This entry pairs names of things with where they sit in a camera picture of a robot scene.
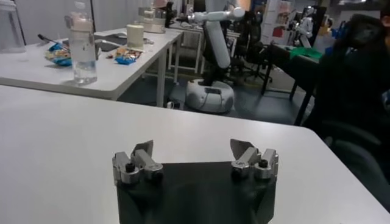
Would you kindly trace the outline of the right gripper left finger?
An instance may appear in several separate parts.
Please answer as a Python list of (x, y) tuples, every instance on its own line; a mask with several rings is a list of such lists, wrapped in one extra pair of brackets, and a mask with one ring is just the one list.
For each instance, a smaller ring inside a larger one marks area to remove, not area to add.
[(152, 159), (153, 140), (137, 144), (131, 154), (117, 152), (112, 158), (115, 184), (138, 184), (142, 180), (159, 183), (163, 179), (163, 165)]

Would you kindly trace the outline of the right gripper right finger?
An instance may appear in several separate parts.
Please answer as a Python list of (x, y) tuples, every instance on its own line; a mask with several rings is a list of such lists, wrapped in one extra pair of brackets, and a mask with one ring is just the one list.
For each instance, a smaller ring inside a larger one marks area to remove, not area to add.
[(252, 143), (230, 140), (234, 161), (231, 162), (232, 175), (237, 178), (247, 178), (253, 175), (258, 180), (277, 178), (279, 156), (276, 150), (266, 149), (261, 153)]

